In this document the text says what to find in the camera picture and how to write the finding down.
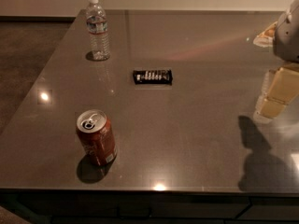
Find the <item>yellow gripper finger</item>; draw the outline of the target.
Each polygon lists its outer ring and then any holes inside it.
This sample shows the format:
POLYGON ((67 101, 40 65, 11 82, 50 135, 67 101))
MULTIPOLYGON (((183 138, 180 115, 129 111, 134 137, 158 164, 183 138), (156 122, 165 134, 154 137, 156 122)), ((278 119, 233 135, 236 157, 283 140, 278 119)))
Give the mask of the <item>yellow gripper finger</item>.
POLYGON ((270 26, 268 26, 264 31, 259 33, 254 38, 253 44, 262 48, 272 47, 277 24, 278 23, 275 21, 270 26))
POLYGON ((255 106, 255 118, 276 118, 298 95, 298 63, 284 63, 277 70, 268 70, 255 106))

